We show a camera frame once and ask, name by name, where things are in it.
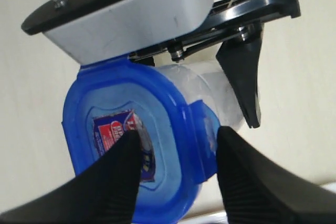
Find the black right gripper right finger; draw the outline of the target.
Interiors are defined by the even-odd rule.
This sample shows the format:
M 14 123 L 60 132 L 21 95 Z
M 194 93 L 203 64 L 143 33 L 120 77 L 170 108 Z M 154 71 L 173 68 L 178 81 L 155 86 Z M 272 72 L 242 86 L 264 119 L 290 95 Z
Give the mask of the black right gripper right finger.
M 297 175 L 257 151 L 229 126 L 218 129 L 217 144 L 217 179 L 225 210 L 230 199 L 250 212 L 263 213 L 264 219 L 275 219 L 275 192 L 280 190 L 270 186 L 288 186 L 284 180 Z

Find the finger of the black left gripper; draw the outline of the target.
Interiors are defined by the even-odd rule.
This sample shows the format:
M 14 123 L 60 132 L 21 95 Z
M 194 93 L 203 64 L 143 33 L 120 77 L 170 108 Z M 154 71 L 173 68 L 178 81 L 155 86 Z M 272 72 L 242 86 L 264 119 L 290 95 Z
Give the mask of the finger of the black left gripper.
M 258 128 L 261 112 L 258 97 L 258 63 L 263 24 L 240 27 L 238 37 L 220 46 L 216 60 L 227 77 L 249 128 Z

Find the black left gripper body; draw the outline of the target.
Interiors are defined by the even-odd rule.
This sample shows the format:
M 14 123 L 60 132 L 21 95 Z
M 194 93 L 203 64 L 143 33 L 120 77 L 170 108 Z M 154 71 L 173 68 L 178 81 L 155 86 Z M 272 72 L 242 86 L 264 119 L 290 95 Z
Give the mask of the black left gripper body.
M 217 43 L 237 38 L 246 41 L 258 25 L 284 17 L 301 15 L 299 0 L 221 0 L 213 4 L 204 22 L 196 30 L 129 54 L 132 62 L 168 52 L 172 61 L 185 58 Z

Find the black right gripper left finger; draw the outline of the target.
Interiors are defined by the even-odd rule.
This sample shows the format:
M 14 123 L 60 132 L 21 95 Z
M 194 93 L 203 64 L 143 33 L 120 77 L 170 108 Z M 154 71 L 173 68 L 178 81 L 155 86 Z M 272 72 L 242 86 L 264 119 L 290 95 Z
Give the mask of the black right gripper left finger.
M 83 173 L 1 213 L 1 223 L 132 223 L 140 185 L 140 143 L 138 132 L 124 133 Z

